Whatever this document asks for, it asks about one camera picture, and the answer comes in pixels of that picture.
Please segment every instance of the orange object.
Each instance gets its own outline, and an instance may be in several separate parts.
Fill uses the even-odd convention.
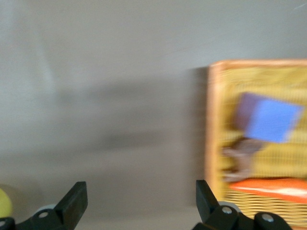
[[[247,179],[229,187],[240,192],[307,204],[307,182],[299,179]]]

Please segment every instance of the basket rim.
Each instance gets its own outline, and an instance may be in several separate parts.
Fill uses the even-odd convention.
[[[209,67],[217,66],[220,71],[251,67],[303,67],[307,66],[307,59],[226,59],[214,62]]]

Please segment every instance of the screw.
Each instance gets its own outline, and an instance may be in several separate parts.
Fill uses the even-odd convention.
[[[273,217],[272,217],[271,215],[267,214],[267,213],[264,213],[264,214],[262,215],[262,218],[263,218],[265,221],[267,221],[267,222],[274,222]]]
[[[41,214],[38,215],[39,218],[44,218],[48,216],[48,212],[42,212]]]
[[[230,207],[223,207],[223,208],[222,208],[222,211],[223,211],[225,214],[231,214],[231,213],[232,213],[232,210],[230,209]]]

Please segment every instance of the purple block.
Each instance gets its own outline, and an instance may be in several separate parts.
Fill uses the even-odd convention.
[[[286,142],[302,111],[302,106],[246,92],[237,109],[235,126],[247,138]]]

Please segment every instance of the brown object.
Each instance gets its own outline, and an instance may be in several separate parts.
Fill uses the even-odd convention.
[[[241,138],[232,147],[223,148],[223,154],[232,157],[236,161],[231,172],[226,172],[226,182],[238,182],[249,178],[251,173],[252,156],[259,151],[265,141]]]

